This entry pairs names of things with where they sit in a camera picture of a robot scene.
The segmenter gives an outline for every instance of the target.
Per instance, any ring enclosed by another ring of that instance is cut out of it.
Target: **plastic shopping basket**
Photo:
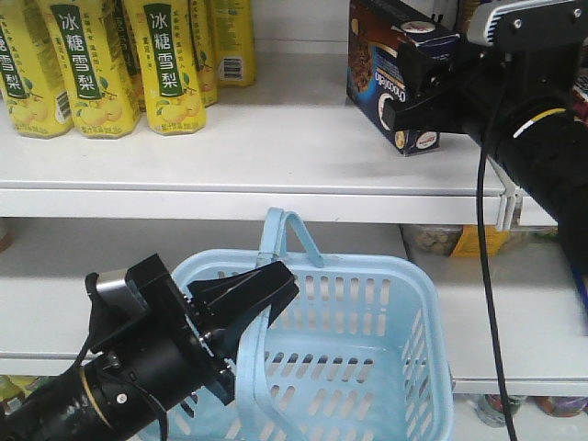
[[[290,224],[306,253],[287,251]],[[445,441],[453,401],[437,294],[400,258],[320,254],[300,218],[268,212],[260,251],[211,250],[173,277],[227,277],[282,260],[300,294],[266,329],[267,311],[245,331],[236,401],[207,390],[169,413],[170,439],[247,441]],[[140,433],[159,439],[157,424]]]

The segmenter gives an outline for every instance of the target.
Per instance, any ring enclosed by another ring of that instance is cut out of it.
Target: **basket handle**
[[[271,307],[247,327],[239,343],[235,397],[242,431],[247,441],[259,439],[267,421],[272,421],[288,440],[307,441],[306,436],[274,404],[266,379],[266,334]]]
[[[267,212],[264,233],[259,245],[257,266],[267,265],[286,256],[288,251],[286,227],[288,224],[296,233],[311,263],[318,268],[324,267],[321,252],[300,216],[293,211],[277,208],[271,208]]]

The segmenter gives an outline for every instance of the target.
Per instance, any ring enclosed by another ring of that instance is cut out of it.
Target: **white shelf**
[[[0,216],[261,220],[270,206],[308,221],[473,223],[479,149],[401,157],[345,99],[346,56],[262,53],[259,81],[224,89],[194,135],[162,137],[143,119],[118,141],[75,130],[16,135],[0,112]],[[491,167],[486,219],[500,222]]]
[[[122,269],[158,253],[172,271],[208,249],[259,248],[262,222],[206,220],[10,220],[14,244],[0,254],[0,373],[57,375],[87,335],[88,273]],[[325,252],[405,257],[388,224],[311,223]]]
[[[414,253],[439,291],[457,393],[497,393],[478,259]],[[553,243],[491,261],[504,371],[513,395],[588,396],[588,315]]]

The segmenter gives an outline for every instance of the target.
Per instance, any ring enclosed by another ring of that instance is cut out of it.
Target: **chocolate cereal box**
[[[351,0],[347,94],[404,155],[433,150],[439,145],[439,136],[432,131],[393,132],[382,119],[387,99],[411,98],[398,67],[398,49],[408,43],[444,60],[458,39],[459,34],[400,0]]]

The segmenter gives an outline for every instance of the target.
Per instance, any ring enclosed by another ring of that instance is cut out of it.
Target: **black cable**
[[[488,159],[489,137],[498,112],[503,103],[506,89],[508,86],[508,79],[510,76],[510,66],[506,64],[505,76],[503,79],[503,86],[496,100],[496,105],[492,109],[490,120],[485,131],[484,139],[482,141],[480,152],[480,163],[478,166],[478,179],[476,186],[476,214],[478,220],[478,240],[480,241],[480,262],[481,273],[484,281],[484,291],[486,293],[486,304],[488,307],[488,319],[490,321],[490,331],[492,335],[492,350],[494,352],[494,364],[496,366],[496,375],[498,378],[498,389],[500,391],[500,398],[503,405],[504,421],[506,429],[511,441],[517,441],[515,424],[513,423],[513,413],[508,401],[508,392],[506,390],[506,378],[504,376],[503,356],[500,347],[500,337],[498,332],[498,322],[496,321],[496,308],[494,306],[494,295],[492,292],[492,280],[490,276],[490,265],[488,263],[488,247],[486,244],[486,231],[484,228],[484,176],[486,174],[486,161]]]

